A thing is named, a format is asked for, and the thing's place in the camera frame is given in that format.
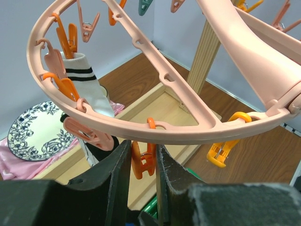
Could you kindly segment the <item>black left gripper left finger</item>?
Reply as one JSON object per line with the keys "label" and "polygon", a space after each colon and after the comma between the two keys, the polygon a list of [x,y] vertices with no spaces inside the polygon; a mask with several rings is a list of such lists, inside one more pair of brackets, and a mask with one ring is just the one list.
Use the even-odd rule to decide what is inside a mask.
{"label": "black left gripper left finger", "polygon": [[131,142],[62,185],[54,180],[0,184],[3,226],[123,226],[127,218]]}

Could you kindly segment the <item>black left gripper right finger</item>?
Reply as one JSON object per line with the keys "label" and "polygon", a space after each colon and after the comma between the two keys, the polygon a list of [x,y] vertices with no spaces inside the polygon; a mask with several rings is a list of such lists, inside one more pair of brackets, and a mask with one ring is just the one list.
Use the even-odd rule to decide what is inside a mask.
{"label": "black left gripper right finger", "polygon": [[301,194],[286,184],[208,184],[156,146],[161,226],[298,226]]}

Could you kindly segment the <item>white sock with black stripes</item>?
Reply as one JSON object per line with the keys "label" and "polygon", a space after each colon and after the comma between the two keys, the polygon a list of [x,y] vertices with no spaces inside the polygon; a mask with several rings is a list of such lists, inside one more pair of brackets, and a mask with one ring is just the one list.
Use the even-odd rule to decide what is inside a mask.
{"label": "white sock with black stripes", "polygon": [[63,52],[61,55],[66,75],[73,82],[79,96],[85,98],[95,112],[115,117],[87,57],[82,53],[74,53],[72,59],[67,59]]}

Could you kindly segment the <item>pink round clip hanger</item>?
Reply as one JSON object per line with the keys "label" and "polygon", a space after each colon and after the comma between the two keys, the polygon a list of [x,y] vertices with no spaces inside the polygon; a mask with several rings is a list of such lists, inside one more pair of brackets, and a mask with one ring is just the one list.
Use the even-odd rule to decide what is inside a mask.
{"label": "pink round clip hanger", "polygon": [[200,0],[209,24],[229,56],[266,107],[266,112],[251,112],[253,122],[237,119],[221,122],[183,77],[162,56],[138,29],[125,11],[113,0],[107,5],[159,73],[159,79],[173,90],[196,120],[196,126],[177,127],[157,121],[156,128],[147,124],[122,121],[96,113],[84,104],[85,112],[77,103],[62,94],[45,73],[41,50],[37,44],[53,23],[51,13],[62,13],[73,4],[71,0],[54,1],[35,23],[27,45],[27,61],[33,78],[45,94],[65,113],[82,124],[124,139],[166,145],[197,145],[250,137],[275,128],[300,113],[301,66],[288,52],[277,51],[262,41],[253,31],[256,25],[266,35],[286,43],[290,36],[236,8],[229,0]]}

